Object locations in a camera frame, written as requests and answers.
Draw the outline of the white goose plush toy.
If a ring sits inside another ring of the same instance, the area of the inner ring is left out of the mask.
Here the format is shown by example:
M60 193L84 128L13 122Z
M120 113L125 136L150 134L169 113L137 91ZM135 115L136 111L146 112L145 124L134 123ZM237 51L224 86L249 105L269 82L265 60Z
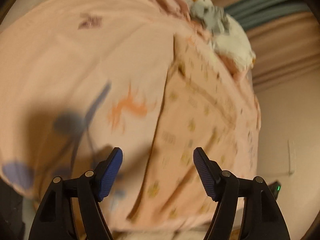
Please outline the white goose plush toy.
M211 0L192 0L190 16L212 35L209 45L236 72L252 69L256 55L242 26Z

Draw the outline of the teal blue curtain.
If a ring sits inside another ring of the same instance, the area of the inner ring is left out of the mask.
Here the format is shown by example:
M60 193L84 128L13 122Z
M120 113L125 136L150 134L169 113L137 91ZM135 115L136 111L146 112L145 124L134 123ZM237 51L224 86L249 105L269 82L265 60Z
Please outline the teal blue curtain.
M303 0L240 0L224 10L245 31L285 16L311 11Z

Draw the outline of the peach cartoon print baby garment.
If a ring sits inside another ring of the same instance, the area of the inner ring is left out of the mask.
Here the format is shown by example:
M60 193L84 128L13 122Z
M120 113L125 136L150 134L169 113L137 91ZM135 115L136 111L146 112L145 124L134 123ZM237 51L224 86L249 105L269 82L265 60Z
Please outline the peach cartoon print baby garment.
M164 103L139 197L128 215L137 230L177 230L208 222L217 204L206 194L193 151L239 177L257 170L260 107L244 74L185 37L174 38Z

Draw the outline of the grey small garment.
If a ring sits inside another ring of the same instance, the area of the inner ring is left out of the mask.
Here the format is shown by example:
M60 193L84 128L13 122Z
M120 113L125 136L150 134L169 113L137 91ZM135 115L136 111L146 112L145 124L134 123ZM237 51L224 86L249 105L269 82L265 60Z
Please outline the grey small garment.
M212 35L229 34L229 19L223 8L209 5L200 9L198 17Z

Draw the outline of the pink printed bed blanket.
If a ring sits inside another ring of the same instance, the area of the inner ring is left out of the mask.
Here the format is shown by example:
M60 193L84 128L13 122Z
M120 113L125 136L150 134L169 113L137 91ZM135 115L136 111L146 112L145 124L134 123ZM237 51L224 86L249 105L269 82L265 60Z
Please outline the pink printed bed blanket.
M176 35L215 54L206 35L150 0L48 0L7 27L1 178L39 202L54 177L76 178L119 147L123 163L101 209L111 230L137 230L128 215L152 153Z

